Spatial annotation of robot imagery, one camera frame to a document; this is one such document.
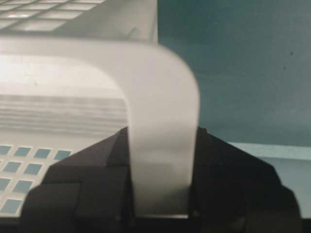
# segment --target translucent plastic container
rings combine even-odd
[[[0,217],[127,125],[137,215],[186,214],[198,88],[156,41],[154,0],[0,1]]]

